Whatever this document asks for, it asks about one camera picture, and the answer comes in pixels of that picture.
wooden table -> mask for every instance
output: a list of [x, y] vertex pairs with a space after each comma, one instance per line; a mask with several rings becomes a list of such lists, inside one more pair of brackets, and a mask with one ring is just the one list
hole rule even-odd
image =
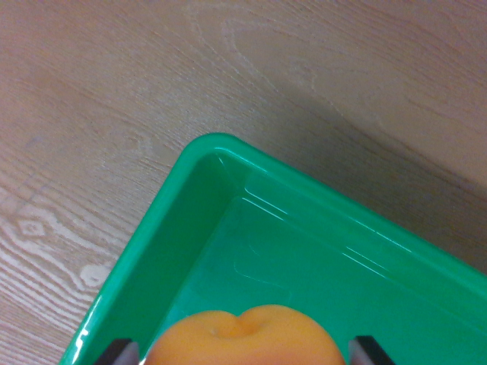
[[2, 2], [0, 363], [56, 363], [198, 135], [487, 272], [487, 5]]

